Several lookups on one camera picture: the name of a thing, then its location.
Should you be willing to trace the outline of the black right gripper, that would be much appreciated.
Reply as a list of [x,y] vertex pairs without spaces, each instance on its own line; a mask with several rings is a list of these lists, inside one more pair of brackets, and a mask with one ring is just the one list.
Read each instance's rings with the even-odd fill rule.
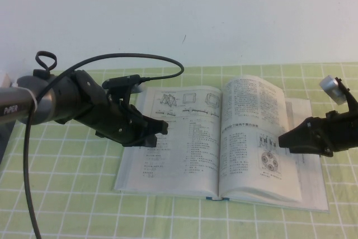
[[357,111],[330,111],[325,118],[308,117],[278,138],[280,147],[292,154],[332,157],[335,152],[357,147]]

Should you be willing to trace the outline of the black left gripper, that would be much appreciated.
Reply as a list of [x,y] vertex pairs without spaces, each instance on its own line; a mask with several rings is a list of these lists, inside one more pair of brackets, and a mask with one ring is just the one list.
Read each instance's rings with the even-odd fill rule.
[[108,138],[123,146],[155,148],[156,134],[168,134],[168,123],[142,115],[133,105],[107,100],[92,110],[92,129],[100,138]]

